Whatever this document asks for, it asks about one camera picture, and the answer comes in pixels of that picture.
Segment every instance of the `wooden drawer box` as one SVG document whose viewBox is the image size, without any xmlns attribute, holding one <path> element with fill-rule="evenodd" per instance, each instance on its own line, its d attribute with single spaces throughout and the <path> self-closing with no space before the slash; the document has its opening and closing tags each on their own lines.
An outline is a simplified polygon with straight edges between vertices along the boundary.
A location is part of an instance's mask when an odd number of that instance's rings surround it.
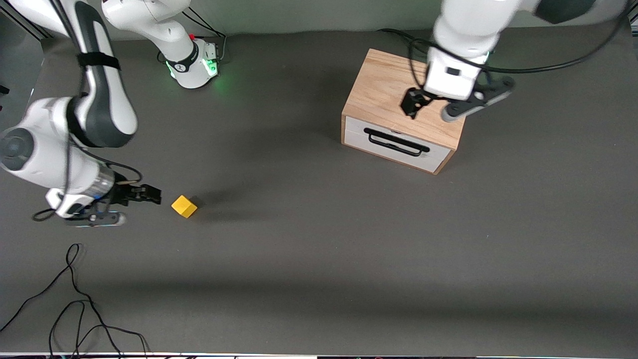
<svg viewBox="0 0 638 359">
<path fill-rule="evenodd" d="M 426 65 L 414 67 L 422 79 Z M 415 119 L 400 108 L 408 88 L 415 87 L 408 59 L 370 49 L 341 113 L 341 143 L 437 174 L 454 154 L 465 118 L 441 119 L 447 101 L 437 100 Z"/>
</svg>

